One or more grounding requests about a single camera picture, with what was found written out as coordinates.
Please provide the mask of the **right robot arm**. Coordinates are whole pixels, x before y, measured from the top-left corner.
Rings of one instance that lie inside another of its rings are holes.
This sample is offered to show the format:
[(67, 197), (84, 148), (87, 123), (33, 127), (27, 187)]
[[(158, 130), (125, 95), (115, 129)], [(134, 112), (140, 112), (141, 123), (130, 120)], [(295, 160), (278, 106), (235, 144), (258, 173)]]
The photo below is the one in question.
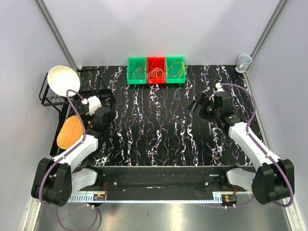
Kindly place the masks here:
[(229, 92), (216, 92), (212, 96), (200, 92), (186, 108), (191, 113), (197, 112), (203, 119), (216, 122), (240, 146), (255, 168), (255, 172), (229, 168), (218, 179), (222, 190), (229, 191), (239, 186), (252, 192), (262, 205), (292, 205), (295, 192), (293, 163), (289, 159), (282, 160), (260, 141), (246, 120), (234, 111)]

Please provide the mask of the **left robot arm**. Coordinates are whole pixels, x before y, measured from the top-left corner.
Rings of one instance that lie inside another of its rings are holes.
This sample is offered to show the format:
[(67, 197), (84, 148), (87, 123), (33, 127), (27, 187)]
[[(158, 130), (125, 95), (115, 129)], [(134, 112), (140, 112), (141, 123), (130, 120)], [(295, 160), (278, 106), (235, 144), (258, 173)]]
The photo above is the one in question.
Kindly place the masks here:
[(43, 158), (39, 161), (31, 196), (42, 203), (64, 206), (71, 194), (86, 187), (97, 191), (103, 187), (103, 171), (96, 167), (86, 166), (75, 172), (77, 166), (90, 154), (99, 149), (102, 137), (109, 132), (113, 120), (113, 112), (109, 107), (96, 110), (86, 135), (69, 149), (54, 157)]

